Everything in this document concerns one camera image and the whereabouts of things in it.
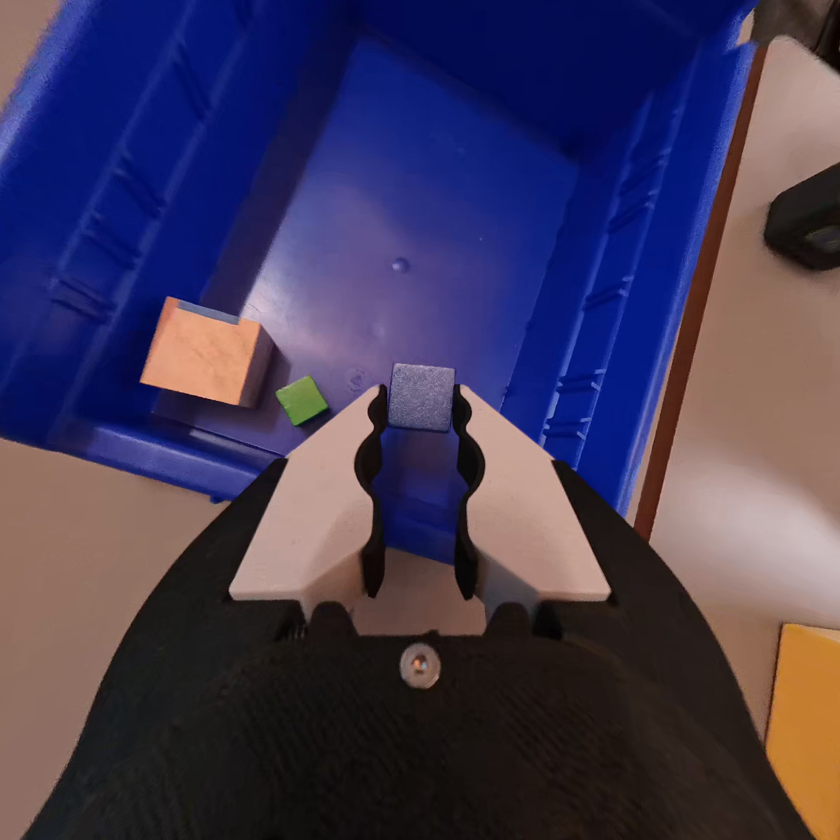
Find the small blue-grey cube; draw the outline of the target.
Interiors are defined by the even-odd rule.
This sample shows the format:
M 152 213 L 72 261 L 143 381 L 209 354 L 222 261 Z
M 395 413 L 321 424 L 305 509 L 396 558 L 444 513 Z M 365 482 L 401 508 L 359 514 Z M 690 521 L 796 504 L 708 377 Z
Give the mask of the small blue-grey cube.
M 446 434 L 452 424 L 455 384 L 453 368 L 394 363 L 388 388 L 389 427 Z

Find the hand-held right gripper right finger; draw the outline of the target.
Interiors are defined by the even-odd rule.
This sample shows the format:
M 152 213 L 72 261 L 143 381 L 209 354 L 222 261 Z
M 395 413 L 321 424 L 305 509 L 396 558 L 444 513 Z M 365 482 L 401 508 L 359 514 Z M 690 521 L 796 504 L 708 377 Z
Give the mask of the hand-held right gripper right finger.
M 465 385 L 452 426 L 465 482 L 455 532 L 455 579 L 485 612 L 506 603 L 607 602 L 611 587 L 557 472 L 557 462 Z

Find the black rounded object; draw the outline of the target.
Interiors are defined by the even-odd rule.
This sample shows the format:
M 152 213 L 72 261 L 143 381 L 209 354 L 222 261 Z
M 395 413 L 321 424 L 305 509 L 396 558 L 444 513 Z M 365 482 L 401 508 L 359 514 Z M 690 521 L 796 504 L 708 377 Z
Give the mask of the black rounded object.
M 777 195 L 763 230 L 768 249 L 813 271 L 839 267 L 839 164 Z

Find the adjoining grey table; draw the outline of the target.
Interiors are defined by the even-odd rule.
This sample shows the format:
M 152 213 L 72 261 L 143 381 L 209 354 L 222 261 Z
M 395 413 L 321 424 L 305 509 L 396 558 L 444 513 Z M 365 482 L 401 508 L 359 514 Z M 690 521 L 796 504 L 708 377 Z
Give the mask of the adjoining grey table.
M 763 738 L 780 625 L 838 627 L 838 270 L 771 253 L 785 189 L 838 162 L 838 75 L 766 49 L 652 544 L 698 602 Z

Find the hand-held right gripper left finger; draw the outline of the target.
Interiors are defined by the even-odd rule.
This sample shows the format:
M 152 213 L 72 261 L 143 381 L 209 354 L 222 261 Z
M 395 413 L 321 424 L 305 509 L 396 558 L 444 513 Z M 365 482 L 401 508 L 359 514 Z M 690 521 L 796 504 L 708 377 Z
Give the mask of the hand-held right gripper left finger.
M 362 394 L 283 463 L 276 488 L 228 593 L 237 602 L 326 602 L 351 609 L 385 575 L 381 503 L 385 385 Z

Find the small green cube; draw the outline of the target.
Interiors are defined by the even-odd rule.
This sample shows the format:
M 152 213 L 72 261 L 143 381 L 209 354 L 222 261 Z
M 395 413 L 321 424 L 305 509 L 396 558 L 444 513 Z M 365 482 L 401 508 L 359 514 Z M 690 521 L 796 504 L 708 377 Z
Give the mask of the small green cube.
M 310 374 L 275 391 L 275 398 L 289 422 L 301 427 L 329 410 L 329 404 Z

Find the yellow bin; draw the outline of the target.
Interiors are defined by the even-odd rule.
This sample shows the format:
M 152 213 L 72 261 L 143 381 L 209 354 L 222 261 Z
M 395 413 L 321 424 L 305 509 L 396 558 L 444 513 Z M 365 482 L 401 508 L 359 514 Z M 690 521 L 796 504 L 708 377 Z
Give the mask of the yellow bin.
M 766 751 L 814 837 L 839 838 L 839 632 L 785 624 Z

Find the wooden block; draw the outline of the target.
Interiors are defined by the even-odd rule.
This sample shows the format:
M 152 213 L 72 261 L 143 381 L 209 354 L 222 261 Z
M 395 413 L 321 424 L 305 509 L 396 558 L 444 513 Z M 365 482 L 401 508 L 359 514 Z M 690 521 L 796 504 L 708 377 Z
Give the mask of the wooden block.
M 254 408 L 274 349 L 257 321 L 167 297 L 140 383 Z

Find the blue plastic bin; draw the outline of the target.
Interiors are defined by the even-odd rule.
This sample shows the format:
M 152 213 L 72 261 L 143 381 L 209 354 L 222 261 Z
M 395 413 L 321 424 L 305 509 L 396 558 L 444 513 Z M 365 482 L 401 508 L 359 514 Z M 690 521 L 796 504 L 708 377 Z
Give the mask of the blue plastic bin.
M 232 500 L 394 363 L 615 509 L 755 2 L 64 2 L 2 116 L 2 437 Z M 143 385 L 165 299 L 261 324 L 254 408 Z

